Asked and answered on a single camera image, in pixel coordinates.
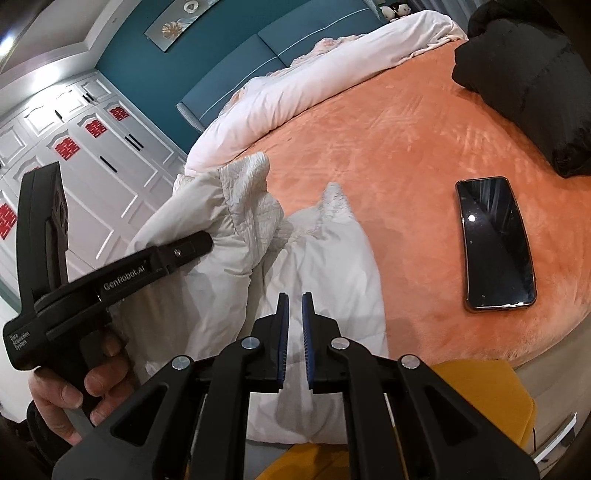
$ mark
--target smartphone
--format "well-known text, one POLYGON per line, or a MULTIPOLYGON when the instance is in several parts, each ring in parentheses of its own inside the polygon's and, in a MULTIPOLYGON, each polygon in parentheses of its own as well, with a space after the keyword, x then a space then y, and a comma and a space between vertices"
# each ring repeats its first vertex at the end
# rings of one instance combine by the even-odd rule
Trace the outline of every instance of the smartphone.
POLYGON ((515 196, 505 177, 456 183, 466 253, 466 306, 471 311, 535 302, 534 267, 515 196))

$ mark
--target silver screw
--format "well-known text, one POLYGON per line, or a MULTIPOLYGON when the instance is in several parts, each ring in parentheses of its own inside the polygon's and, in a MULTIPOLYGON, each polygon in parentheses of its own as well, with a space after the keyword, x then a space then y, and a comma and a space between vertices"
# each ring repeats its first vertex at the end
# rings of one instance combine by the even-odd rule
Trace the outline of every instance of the silver screw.
POLYGON ((421 361, 419 360, 419 358, 417 356, 404 355, 402 357, 402 360, 400 360, 400 363, 402 363, 402 366, 404 368, 414 370, 415 368, 417 368, 421 364, 421 361))
POLYGON ((349 345, 351 343, 343 337, 337 337, 337 338, 333 338, 332 341, 330 342, 330 346, 332 348, 334 348, 335 350, 345 350, 347 348, 349 348, 349 345))
POLYGON ((254 350, 260 344, 261 341, 256 337, 246 337, 242 342, 240 342, 242 348, 245 348, 246 350, 254 350))
POLYGON ((184 370, 191 365, 191 359, 188 356, 179 355, 173 359, 173 368, 175 370, 184 370))

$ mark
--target yellow chair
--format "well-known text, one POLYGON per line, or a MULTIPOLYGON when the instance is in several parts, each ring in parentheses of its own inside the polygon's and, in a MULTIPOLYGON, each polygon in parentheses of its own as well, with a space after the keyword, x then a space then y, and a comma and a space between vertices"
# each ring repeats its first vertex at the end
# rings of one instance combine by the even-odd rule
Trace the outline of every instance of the yellow chair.
MULTIPOLYGON (((504 360, 454 360, 432 369, 522 448, 535 423, 535 402, 504 360)), ((294 445, 257 480, 347 480, 345 445, 294 445)))

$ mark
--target framed painting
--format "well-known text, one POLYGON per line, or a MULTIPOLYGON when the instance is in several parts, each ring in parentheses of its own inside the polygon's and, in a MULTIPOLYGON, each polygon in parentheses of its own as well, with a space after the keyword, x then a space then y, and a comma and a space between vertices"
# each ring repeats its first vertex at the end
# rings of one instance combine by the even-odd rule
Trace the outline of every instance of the framed painting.
POLYGON ((176 41, 201 15, 218 0, 174 0, 145 31, 162 51, 176 41))

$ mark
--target fuzzy orange bedspread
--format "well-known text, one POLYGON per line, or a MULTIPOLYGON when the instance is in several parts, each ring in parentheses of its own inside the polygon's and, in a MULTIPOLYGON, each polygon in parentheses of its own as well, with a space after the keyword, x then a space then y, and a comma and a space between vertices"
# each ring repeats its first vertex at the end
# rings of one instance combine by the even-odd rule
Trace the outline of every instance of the fuzzy orange bedspread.
POLYGON ((342 185, 381 272, 391 357, 518 365, 591 311, 591 178, 560 178, 515 125, 455 84, 457 45, 316 105, 247 152, 269 156, 268 188, 287 214, 313 205, 328 181, 342 185), (538 300, 469 313, 454 185, 496 175, 517 197, 538 300))

